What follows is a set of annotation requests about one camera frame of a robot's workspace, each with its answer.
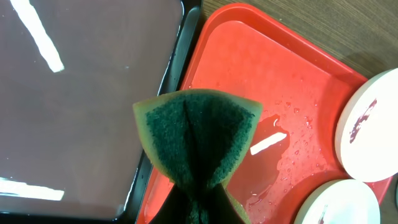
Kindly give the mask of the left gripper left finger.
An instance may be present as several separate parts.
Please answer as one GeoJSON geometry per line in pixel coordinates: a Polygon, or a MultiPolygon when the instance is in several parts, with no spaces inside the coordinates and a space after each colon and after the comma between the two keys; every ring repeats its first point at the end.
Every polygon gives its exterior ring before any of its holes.
{"type": "Polygon", "coordinates": [[[187,224],[191,207],[187,194],[174,185],[149,224],[187,224]]]}

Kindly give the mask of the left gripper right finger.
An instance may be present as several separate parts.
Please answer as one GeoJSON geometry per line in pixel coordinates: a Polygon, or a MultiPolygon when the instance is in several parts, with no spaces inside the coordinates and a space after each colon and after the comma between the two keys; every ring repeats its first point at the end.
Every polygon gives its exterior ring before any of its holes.
{"type": "Polygon", "coordinates": [[[209,224],[244,224],[221,184],[217,184],[207,193],[206,208],[209,224]]]}

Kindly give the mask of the green yellow sponge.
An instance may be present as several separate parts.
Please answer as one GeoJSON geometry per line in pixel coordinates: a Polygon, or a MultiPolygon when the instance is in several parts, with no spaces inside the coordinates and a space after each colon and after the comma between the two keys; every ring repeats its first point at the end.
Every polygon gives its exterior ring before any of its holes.
{"type": "Polygon", "coordinates": [[[140,101],[132,108],[151,164],[190,199],[188,223],[209,223],[206,195],[217,184],[248,222],[226,187],[251,145],[262,113],[259,102],[192,89],[140,101]]]}

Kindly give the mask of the light blue plate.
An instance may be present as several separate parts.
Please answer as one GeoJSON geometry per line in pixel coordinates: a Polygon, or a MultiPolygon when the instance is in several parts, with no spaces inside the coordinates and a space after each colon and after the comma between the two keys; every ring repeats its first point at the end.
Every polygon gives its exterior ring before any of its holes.
{"type": "Polygon", "coordinates": [[[380,224],[379,203],[371,188],[354,179],[329,181],[304,201],[295,224],[380,224]]]}

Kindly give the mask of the white plate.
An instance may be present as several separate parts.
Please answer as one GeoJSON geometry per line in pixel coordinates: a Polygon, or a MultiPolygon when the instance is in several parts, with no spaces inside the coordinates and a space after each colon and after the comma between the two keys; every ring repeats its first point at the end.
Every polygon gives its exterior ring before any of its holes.
{"type": "Polygon", "coordinates": [[[336,156],[352,178],[378,182],[397,173],[397,69],[382,72],[349,99],[335,133],[336,156]]]}

